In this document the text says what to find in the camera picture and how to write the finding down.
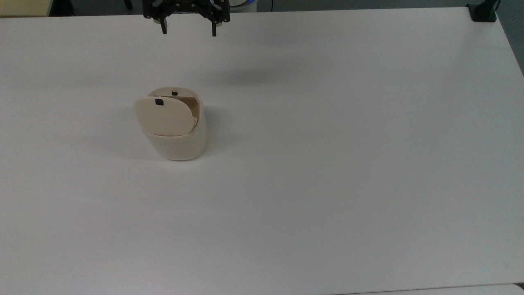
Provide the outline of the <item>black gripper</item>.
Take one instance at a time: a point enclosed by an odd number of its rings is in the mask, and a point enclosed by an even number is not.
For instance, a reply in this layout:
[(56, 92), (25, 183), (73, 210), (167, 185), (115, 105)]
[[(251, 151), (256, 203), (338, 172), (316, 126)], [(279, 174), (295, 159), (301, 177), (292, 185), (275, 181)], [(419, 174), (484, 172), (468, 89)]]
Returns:
[(143, 16), (160, 24), (163, 34), (167, 35), (168, 14), (174, 12), (204, 13), (212, 23), (212, 36), (217, 36), (217, 27), (230, 21), (230, 3), (213, 0), (149, 0), (142, 4)]

